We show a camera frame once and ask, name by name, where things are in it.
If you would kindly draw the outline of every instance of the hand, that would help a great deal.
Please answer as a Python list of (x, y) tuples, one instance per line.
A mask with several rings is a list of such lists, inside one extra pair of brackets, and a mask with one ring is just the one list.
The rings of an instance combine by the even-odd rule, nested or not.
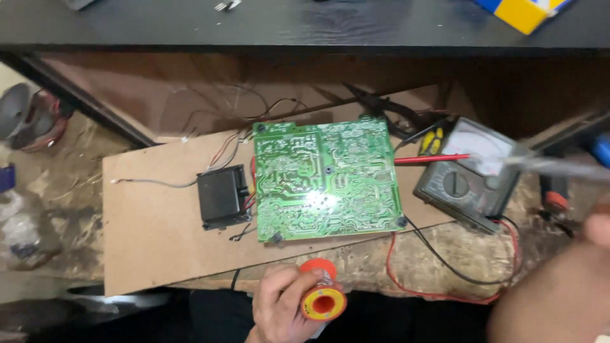
[(254, 293), (252, 307), (256, 324), (246, 342), (302, 343), (308, 340), (323, 323), (303, 316), (299, 309), (301, 297), (323, 277), (324, 271), (320, 269), (301, 273), (294, 264), (269, 266)]
[(610, 198), (583, 234), (510, 288), (493, 310), (489, 341), (593, 342), (610, 323)]

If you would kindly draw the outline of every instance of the green circuit board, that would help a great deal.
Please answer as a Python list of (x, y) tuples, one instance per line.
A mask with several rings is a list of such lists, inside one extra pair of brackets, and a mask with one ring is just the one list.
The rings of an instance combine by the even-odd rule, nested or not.
[(402, 229), (384, 120), (255, 123), (254, 132), (259, 241)]

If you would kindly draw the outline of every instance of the solder wire spool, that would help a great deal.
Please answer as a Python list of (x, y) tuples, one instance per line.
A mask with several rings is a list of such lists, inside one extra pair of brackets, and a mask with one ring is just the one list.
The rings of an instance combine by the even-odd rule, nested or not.
[(337, 268), (323, 258), (313, 258), (301, 265), (301, 272), (314, 268), (325, 271), (325, 277), (314, 288), (307, 291), (301, 300), (301, 312), (307, 319), (327, 322), (333, 320), (345, 311), (347, 298), (335, 287)]

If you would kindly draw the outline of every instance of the black desk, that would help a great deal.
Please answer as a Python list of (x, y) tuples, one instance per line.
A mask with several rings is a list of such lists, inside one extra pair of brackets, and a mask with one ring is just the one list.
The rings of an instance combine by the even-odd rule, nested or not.
[(4, 51), (574, 54), (610, 48), (610, 1), (576, 0), (524, 36), (471, 0), (0, 1)]

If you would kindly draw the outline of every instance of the cardboard sheet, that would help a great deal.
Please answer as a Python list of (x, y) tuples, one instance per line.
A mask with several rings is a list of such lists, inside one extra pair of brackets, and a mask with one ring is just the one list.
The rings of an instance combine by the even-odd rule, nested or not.
[[(390, 96), (414, 109), (429, 107), (430, 91), (401, 92)], [(294, 117), (299, 125), (356, 120), (362, 113), (357, 103)], [(223, 141), (234, 131), (170, 143), (144, 150), (107, 157), (104, 172), (104, 268), (106, 295), (118, 295), (201, 276), (263, 264), (315, 251), (375, 239), (385, 234), (364, 234), (329, 239), (294, 241), (282, 248), (258, 243), (256, 234), (240, 242), (229, 237), (244, 225), (225, 231), (204, 231), (199, 213), (196, 186), (173, 189), (150, 183), (122, 182), (120, 178), (156, 179), (187, 183), (206, 170)], [(233, 141), (228, 151), (234, 146)], [(417, 147), (409, 145), (397, 157), (415, 156)], [(243, 164), (249, 170), (253, 144), (240, 145), (231, 165)], [(412, 194), (424, 167), (397, 168), (398, 186), (404, 213), (419, 227), (449, 222), (451, 218), (425, 205)], [(251, 227), (256, 226), (256, 207)]]

